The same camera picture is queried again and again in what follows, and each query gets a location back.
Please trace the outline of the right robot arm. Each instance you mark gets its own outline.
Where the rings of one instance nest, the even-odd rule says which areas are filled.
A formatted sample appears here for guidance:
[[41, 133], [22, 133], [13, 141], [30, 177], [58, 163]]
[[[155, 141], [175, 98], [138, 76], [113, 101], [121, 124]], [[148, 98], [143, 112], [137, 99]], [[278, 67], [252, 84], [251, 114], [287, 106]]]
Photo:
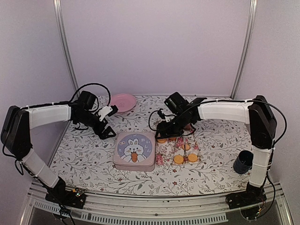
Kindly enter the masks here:
[[269, 170], [276, 120], [265, 98], [182, 97], [175, 92], [149, 118], [158, 140], [153, 189], [159, 195], [243, 191], [253, 204]]

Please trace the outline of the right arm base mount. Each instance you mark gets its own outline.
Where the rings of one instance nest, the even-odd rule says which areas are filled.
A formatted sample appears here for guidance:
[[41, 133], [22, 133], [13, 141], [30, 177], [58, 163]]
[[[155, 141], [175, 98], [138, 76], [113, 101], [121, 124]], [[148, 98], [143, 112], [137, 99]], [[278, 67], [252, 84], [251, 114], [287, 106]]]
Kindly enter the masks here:
[[261, 194], [259, 197], [246, 192], [231, 193], [225, 198], [225, 202], [228, 204], [229, 209], [243, 208], [246, 206], [254, 205], [254, 207], [241, 209], [240, 213], [246, 220], [256, 220], [261, 214], [265, 201], [267, 197], [265, 193]]

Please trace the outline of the silver tin lid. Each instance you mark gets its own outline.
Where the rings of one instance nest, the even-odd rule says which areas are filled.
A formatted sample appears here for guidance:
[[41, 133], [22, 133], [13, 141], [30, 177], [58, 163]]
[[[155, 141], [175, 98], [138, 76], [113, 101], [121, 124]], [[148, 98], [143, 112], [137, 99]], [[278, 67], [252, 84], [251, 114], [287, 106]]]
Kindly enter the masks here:
[[121, 132], [116, 139], [113, 163], [151, 165], [155, 163], [156, 140], [151, 132]]

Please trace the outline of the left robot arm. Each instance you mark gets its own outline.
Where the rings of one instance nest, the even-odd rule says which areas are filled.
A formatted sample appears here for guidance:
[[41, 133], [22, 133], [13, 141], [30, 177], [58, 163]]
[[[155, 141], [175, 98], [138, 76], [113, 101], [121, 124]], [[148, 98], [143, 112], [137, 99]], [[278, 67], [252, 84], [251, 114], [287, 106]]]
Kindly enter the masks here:
[[82, 91], [76, 100], [24, 107], [12, 105], [7, 110], [0, 135], [3, 149], [9, 151], [6, 156], [20, 163], [59, 203], [66, 203], [70, 194], [65, 181], [49, 168], [45, 150], [54, 147], [50, 142], [59, 137], [68, 122], [91, 128], [102, 140], [114, 137], [116, 133], [106, 118], [118, 108], [110, 103], [94, 108], [97, 99], [91, 92]]

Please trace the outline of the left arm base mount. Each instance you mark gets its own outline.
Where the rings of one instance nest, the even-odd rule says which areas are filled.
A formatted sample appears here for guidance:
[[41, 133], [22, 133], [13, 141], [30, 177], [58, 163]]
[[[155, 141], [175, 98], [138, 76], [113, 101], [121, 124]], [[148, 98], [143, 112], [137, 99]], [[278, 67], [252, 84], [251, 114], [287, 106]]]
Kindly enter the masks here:
[[76, 192], [68, 191], [64, 188], [51, 188], [47, 191], [45, 199], [49, 202], [61, 204], [63, 206], [83, 209], [86, 197], [86, 194], [78, 195]]

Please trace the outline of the metal tongs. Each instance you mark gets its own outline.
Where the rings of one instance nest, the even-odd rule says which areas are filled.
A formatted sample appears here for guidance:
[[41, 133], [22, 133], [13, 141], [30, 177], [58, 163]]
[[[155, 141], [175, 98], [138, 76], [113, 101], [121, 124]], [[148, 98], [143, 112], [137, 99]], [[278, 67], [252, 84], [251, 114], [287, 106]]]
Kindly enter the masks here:
[[173, 148], [173, 162], [176, 165], [182, 165], [186, 163], [188, 155], [187, 152], [190, 150], [190, 145], [186, 142], [185, 137], [176, 137]]

